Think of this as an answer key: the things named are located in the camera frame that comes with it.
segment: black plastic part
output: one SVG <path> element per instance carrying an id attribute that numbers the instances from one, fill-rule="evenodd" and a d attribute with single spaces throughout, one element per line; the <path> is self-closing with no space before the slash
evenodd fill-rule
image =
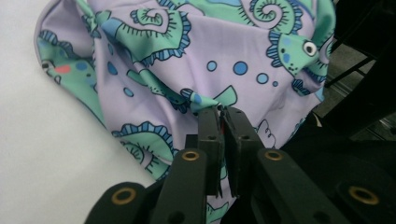
<path id="1" fill-rule="evenodd" d="M 145 188 L 136 183 L 120 183 L 108 189 L 86 219 L 86 224 L 146 223 Z"/>
<path id="2" fill-rule="evenodd" d="M 197 148 L 198 147 L 198 134 L 186 134 L 186 144 L 184 148 Z"/>
<path id="3" fill-rule="evenodd" d="M 224 143 L 219 124 L 219 111 L 205 108 L 198 114 L 198 148 L 207 155 L 206 194 L 218 195 Z"/>
<path id="4" fill-rule="evenodd" d="M 258 178 L 281 223 L 350 223 L 286 152 L 262 149 L 257 155 Z"/>
<path id="5" fill-rule="evenodd" d="M 206 154 L 202 150 L 186 148 L 178 152 L 150 224 L 204 224 L 205 175 Z"/>
<path id="6" fill-rule="evenodd" d="M 394 196 L 386 196 L 381 189 L 359 182 L 344 182 L 337 186 L 336 192 L 339 207 L 353 223 L 396 223 Z"/>
<path id="7" fill-rule="evenodd" d="M 256 178 L 252 161 L 264 145 L 243 111 L 225 107 L 222 119 L 231 194 L 233 197 L 249 194 Z"/>

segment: lavender fabric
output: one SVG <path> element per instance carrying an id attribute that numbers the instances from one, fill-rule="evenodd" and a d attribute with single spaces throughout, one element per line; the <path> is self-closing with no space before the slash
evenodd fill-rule
<path id="1" fill-rule="evenodd" d="M 264 145 L 281 148 L 323 101 L 334 25 L 331 0 L 53 0 L 35 48 L 159 180 L 208 106 L 243 110 Z M 225 165 L 221 179 L 207 223 L 234 201 Z"/>

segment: seahorse tail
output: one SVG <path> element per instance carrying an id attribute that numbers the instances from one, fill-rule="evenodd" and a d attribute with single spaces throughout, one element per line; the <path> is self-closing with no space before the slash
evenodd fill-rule
<path id="1" fill-rule="evenodd" d="M 250 12 L 257 21 L 272 23 L 277 32 L 297 34 L 302 28 L 303 12 L 291 0 L 252 0 Z"/>

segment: green seahorse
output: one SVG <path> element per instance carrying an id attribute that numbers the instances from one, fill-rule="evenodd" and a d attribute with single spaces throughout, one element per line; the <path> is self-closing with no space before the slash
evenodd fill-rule
<path id="1" fill-rule="evenodd" d="M 187 113 L 189 106 L 187 100 L 163 84 L 148 69 L 143 69 L 139 73 L 129 70 L 127 76 L 140 85 L 149 87 L 152 93 L 165 97 L 171 103 L 172 107 L 182 114 Z"/>
<path id="2" fill-rule="evenodd" d="M 155 180 L 160 180 L 168 175 L 170 165 L 159 160 L 139 145 L 134 143 L 122 144 Z"/>
<path id="3" fill-rule="evenodd" d="M 124 124 L 120 131 L 113 131 L 112 134 L 166 161 L 172 161 L 178 152 L 173 148 L 173 137 L 167 128 L 163 125 L 154 126 L 149 121 L 139 126 Z"/>
<path id="4" fill-rule="evenodd" d="M 306 66 L 318 59 L 316 45 L 297 35 L 284 35 L 271 31 L 269 39 L 272 45 L 266 53 L 274 59 L 273 67 L 283 66 L 294 77 Z"/>
<path id="5" fill-rule="evenodd" d="M 102 38 L 100 33 L 97 31 L 98 24 L 96 22 L 95 14 L 93 13 L 90 6 L 84 0 L 76 0 L 76 2 L 84 13 L 84 15 L 81 16 L 81 19 L 87 28 L 88 33 L 90 33 L 92 38 Z"/>
<path id="6" fill-rule="evenodd" d="M 320 52 L 320 58 L 315 63 L 308 66 L 305 71 L 317 82 L 323 82 L 326 79 L 329 58 L 332 49 L 332 37 L 335 27 L 335 14 L 332 1 L 318 1 L 318 17 L 316 31 L 312 41 L 317 44 Z"/>
<path id="7" fill-rule="evenodd" d="M 144 28 L 132 27 L 112 18 L 111 12 L 99 13 L 97 21 L 107 38 L 121 43 L 131 56 L 131 61 L 141 62 L 146 67 L 155 60 L 180 58 L 190 44 L 191 29 L 187 13 L 163 9 L 138 9 L 131 13 L 134 23 Z"/>
<path id="8" fill-rule="evenodd" d="M 157 1 L 161 6 L 171 10 L 182 10 L 183 6 L 190 5 L 207 17 L 265 27 L 285 34 L 297 34 L 297 31 L 302 28 L 303 12 L 293 0 L 253 0 L 247 7 L 243 6 L 241 0 Z"/>
<path id="9" fill-rule="evenodd" d="M 225 203 L 222 207 L 213 208 L 209 203 L 206 205 L 206 223 L 212 223 L 221 219 L 228 211 L 229 204 Z"/>
<path id="10" fill-rule="evenodd" d="M 37 47 L 47 74 L 76 96 L 104 124 L 96 92 L 96 73 L 87 59 L 80 58 L 70 43 L 59 41 L 56 34 L 44 30 L 39 34 Z"/>

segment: seahorse eye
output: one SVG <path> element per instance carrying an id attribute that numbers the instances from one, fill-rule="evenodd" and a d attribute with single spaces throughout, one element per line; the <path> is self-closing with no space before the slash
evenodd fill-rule
<path id="1" fill-rule="evenodd" d="M 317 52 L 317 46 L 315 46 L 312 42 L 305 42 L 304 43 L 304 51 L 308 56 L 314 56 Z"/>

